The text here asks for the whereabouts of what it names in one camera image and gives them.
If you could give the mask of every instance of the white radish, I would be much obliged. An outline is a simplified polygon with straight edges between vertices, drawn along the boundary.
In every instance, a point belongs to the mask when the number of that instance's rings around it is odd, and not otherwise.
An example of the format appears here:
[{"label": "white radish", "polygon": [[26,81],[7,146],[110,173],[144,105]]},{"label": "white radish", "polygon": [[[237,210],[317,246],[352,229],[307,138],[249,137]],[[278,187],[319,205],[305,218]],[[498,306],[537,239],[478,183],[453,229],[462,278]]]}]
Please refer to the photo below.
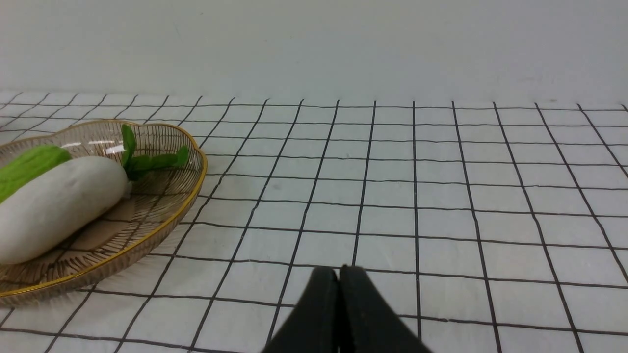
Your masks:
[{"label": "white radish", "polygon": [[124,168],[106,157],[62,163],[0,204],[0,264],[18,264],[49,251],[120,201]]}]

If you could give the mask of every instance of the oval basket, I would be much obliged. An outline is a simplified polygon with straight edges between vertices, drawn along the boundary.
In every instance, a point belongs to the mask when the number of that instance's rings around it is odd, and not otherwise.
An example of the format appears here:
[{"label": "oval basket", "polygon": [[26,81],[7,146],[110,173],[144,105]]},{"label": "oval basket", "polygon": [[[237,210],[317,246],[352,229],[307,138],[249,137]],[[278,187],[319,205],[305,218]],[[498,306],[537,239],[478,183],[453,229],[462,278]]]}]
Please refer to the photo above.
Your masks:
[{"label": "oval basket", "polygon": [[190,150],[188,164],[151,172],[134,183],[130,199],[46,254],[23,264],[0,265],[0,306],[44,300],[120,272],[150,253],[190,210],[205,179],[207,159],[187,132],[172,125],[87,122],[0,146],[0,166],[41,144],[66,148],[75,158],[106,156],[120,163],[123,124],[135,134],[136,155],[176,153],[185,145]]}]

